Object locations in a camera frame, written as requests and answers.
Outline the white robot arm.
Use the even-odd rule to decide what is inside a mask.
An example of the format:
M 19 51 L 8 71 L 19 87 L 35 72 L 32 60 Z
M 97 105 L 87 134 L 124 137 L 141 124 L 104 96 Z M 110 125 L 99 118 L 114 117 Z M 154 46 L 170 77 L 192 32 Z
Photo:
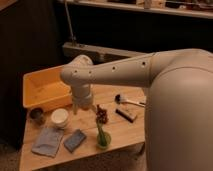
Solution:
M 92 84 L 146 87 L 148 171 L 213 171 L 213 53 L 181 49 L 94 65 L 85 55 L 61 79 L 82 108 Z

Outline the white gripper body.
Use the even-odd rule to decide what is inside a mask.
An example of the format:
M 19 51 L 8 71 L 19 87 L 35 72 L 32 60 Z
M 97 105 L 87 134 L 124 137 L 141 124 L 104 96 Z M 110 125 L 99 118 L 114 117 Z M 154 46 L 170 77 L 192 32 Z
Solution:
M 72 86 L 73 112 L 79 109 L 88 110 L 93 104 L 93 93 L 89 84 Z

